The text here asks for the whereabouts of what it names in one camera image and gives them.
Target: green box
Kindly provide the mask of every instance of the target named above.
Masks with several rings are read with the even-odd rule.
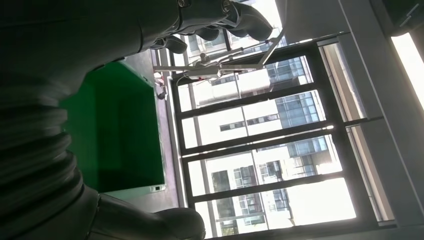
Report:
[[[155,89],[130,66],[111,62],[88,73],[60,106],[85,184],[124,199],[165,187]]]

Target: window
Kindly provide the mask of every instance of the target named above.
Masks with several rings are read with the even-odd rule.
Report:
[[[233,44],[242,46],[245,40]],[[340,221],[336,224],[346,226],[346,231],[377,225],[355,154],[347,144],[345,126],[353,123],[340,121],[327,76],[311,79],[309,66],[312,73],[325,71],[319,53],[315,42],[287,46],[276,51],[266,68],[228,74],[214,83],[193,82],[190,92],[187,86],[174,88],[175,104],[180,104],[175,118],[182,125],[176,129],[181,164],[188,168],[184,181],[191,186],[187,201],[212,229],[210,238],[258,232],[261,239],[262,231],[283,233],[284,228],[305,225],[311,226],[287,231],[308,235],[314,229],[315,238],[315,230],[317,235],[332,230],[333,224],[322,223]],[[260,57],[240,58],[237,64]],[[182,92],[188,97],[182,98]],[[326,112],[320,98],[328,103]],[[182,107],[182,102],[190,107]]]
[[[223,77],[223,78],[220,78],[220,79],[213,81],[211,83],[211,85],[216,86],[216,85],[220,85],[220,84],[234,82],[235,80],[236,80],[236,77],[234,75],[226,76],[226,77]]]
[[[248,194],[238,197],[241,213],[243,216],[262,213],[261,197],[258,193]],[[244,225],[264,224],[265,218],[263,215],[249,216],[244,218]]]
[[[296,157],[286,161],[292,161],[294,163],[294,168],[290,171],[290,173],[296,178],[309,177],[317,174],[314,162],[310,155]]]
[[[256,186],[258,184],[255,177],[255,170],[252,165],[234,169],[234,179],[238,189]]]
[[[278,114],[261,116],[261,117],[257,117],[257,118],[247,120],[247,125],[261,124],[261,123],[266,123],[266,122],[270,122],[270,121],[274,121],[274,120],[278,120],[278,119],[279,119]]]
[[[288,154],[291,158],[318,153],[328,149],[324,137],[317,137],[313,139],[290,143],[287,145],[287,148]]]
[[[239,228],[236,220],[222,221],[220,223],[220,227],[223,236],[239,234]]]
[[[275,204],[269,206],[271,212],[290,211],[289,198],[286,189],[277,189],[272,191]]]
[[[283,180],[280,161],[271,161],[259,165],[260,176],[264,183],[274,183]]]
[[[221,132],[223,132],[223,131],[228,131],[228,130],[231,130],[231,129],[243,128],[245,126],[246,125],[245,125],[244,121],[238,121],[238,122],[234,122],[234,123],[230,123],[230,124],[221,125],[221,126],[219,126],[219,128],[221,129]]]
[[[215,192],[230,190],[230,181],[227,171],[219,171],[212,173],[213,190]],[[220,219],[234,217],[234,203],[229,198],[216,200],[218,216]]]
[[[314,101],[315,94],[315,92],[305,92],[275,100],[283,128],[296,127],[320,120],[317,103]]]

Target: window pane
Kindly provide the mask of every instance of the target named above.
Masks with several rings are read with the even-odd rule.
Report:
[[[305,98],[314,98],[315,104],[308,109],[313,108],[316,113],[304,111],[299,94],[296,96],[297,100],[286,96],[198,116],[201,143],[207,145],[325,120],[316,90],[310,92],[311,97]],[[182,121],[187,148],[196,147],[198,143],[194,121],[195,118]]]
[[[325,147],[314,144],[320,141]],[[203,174],[199,162],[189,162],[194,196],[205,194],[203,174],[209,179],[210,193],[217,193],[342,170],[329,135],[206,159]],[[244,199],[246,206],[257,198]]]
[[[249,208],[245,210],[242,207],[244,205],[240,204],[240,199],[248,198],[248,196],[225,198],[227,202],[232,203],[227,204],[232,209],[226,210],[232,213],[231,217],[218,217],[222,211],[218,201],[222,199],[211,201],[215,215],[215,223],[211,223],[211,227],[216,227],[218,237],[356,217],[344,178],[249,194],[249,196],[252,195],[260,196],[264,205],[253,213]],[[209,219],[207,212],[200,212],[200,215],[203,219]],[[229,223],[229,221],[234,221],[231,225],[233,228],[236,225],[237,233],[235,230],[227,230],[221,224]]]
[[[366,114],[349,65],[339,43],[321,47],[325,68],[338,92],[336,94],[340,112],[345,121],[365,118]]]

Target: window frame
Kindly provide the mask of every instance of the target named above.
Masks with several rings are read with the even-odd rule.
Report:
[[[212,104],[210,106],[192,109],[189,111],[181,112],[180,99],[178,86],[189,85],[194,81],[189,78],[184,78],[182,74],[174,74],[173,79],[179,79],[180,81],[171,81],[171,90],[174,100],[174,109],[176,116],[176,128],[178,132],[178,142],[181,154],[183,155],[181,162],[183,168],[183,178],[186,187],[187,193],[187,202],[189,208],[195,209],[195,203],[199,202],[208,202],[217,199],[223,198],[232,198],[242,195],[262,193],[266,191],[273,191],[277,189],[286,189],[288,187],[298,186],[302,184],[318,183],[325,180],[344,178],[346,186],[348,188],[349,194],[351,196],[351,201],[355,210],[356,218],[349,220],[341,220],[333,222],[331,228],[329,228],[326,223],[317,223],[306,226],[294,226],[290,229],[271,229],[255,233],[245,233],[241,235],[249,236],[267,236],[267,235],[278,235],[278,234],[287,234],[294,233],[300,234],[300,232],[305,230],[320,229],[320,231],[329,231],[333,229],[334,225],[344,226],[344,229],[349,229],[349,231],[356,231],[358,229],[378,229],[378,223],[376,216],[374,214],[371,202],[368,198],[368,193],[364,184],[364,181],[361,176],[355,154],[353,152],[351,143],[349,142],[349,137],[346,132],[346,127],[357,124],[358,121],[344,122],[341,116],[339,106],[337,104],[335,94],[331,82],[329,80],[328,74],[326,72],[319,47],[318,42],[322,42],[328,39],[332,39],[334,36],[327,36],[319,39],[314,39],[305,43],[298,43],[286,47],[281,47],[274,51],[274,54],[271,55],[266,64],[272,64],[284,60],[293,59],[296,57],[305,56],[309,72],[314,80],[312,83],[307,83],[300,86],[290,87],[288,89],[282,89],[276,92],[266,92],[259,95],[248,96],[242,99],[236,99],[226,102],[220,102]],[[247,57],[242,57],[236,60],[228,62],[228,64],[254,64],[264,55],[263,52],[250,55]],[[261,133],[253,136],[245,136],[237,139],[226,140],[217,143],[211,143],[206,145],[201,145],[192,148],[185,147],[184,134],[182,131],[181,121],[186,118],[198,117],[205,114],[210,114],[217,112],[223,109],[244,106],[248,104],[258,103],[264,99],[275,99],[286,96],[291,96],[298,93],[304,93],[307,91],[317,90],[322,108],[325,112],[326,120],[312,122],[305,125],[294,126],[286,129]],[[207,192],[204,195],[193,196],[191,190],[191,180],[190,172],[188,168],[188,163],[193,161],[204,161],[209,158],[216,158],[220,156],[226,156],[229,154],[236,154],[245,151],[258,150],[260,148],[272,147],[275,145],[284,145],[295,141],[301,141],[311,138],[317,138],[325,135],[331,135],[333,138],[334,145],[337,149],[337,153],[340,158],[340,163],[342,165],[343,171],[329,173],[324,175],[312,175],[307,177],[301,177],[296,179],[290,179],[281,182],[267,183],[262,185],[244,187],[239,189],[232,189],[222,192]],[[280,136],[289,136],[284,138],[273,139]],[[273,139],[268,141],[262,141],[253,143],[254,141]],[[240,235],[234,235],[233,238],[228,238],[231,236],[226,236],[228,239],[238,239]]]

